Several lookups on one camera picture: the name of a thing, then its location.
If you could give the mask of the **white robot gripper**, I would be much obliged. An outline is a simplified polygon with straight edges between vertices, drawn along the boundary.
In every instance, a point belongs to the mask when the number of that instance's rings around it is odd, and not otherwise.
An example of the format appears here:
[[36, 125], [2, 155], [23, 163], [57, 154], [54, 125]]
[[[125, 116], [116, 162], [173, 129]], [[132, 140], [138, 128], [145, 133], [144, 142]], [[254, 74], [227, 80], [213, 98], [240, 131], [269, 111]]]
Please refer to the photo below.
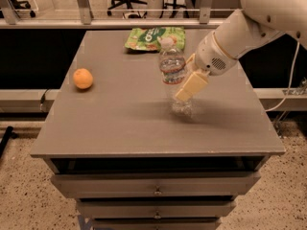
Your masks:
[[213, 32], [209, 33], [199, 44], [195, 54], [186, 60], [186, 70], [193, 71], [175, 94], [181, 102], [187, 102], [198, 94], [207, 84], [208, 75], [220, 76], [237, 63], [237, 59], [229, 57], [218, 45]]

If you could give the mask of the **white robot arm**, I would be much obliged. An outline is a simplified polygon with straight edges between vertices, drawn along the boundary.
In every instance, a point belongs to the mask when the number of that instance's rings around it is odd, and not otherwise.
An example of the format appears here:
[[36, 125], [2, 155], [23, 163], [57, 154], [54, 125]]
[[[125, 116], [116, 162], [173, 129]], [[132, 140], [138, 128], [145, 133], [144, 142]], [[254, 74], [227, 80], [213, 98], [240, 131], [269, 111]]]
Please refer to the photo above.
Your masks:
[[205, 36], [187, 60], [189, 72], [175, 94], [186, 102], [247, 52], [282, 35], [289, 35], [307, 48], [307, 0], [240, 0], [217, 29]]

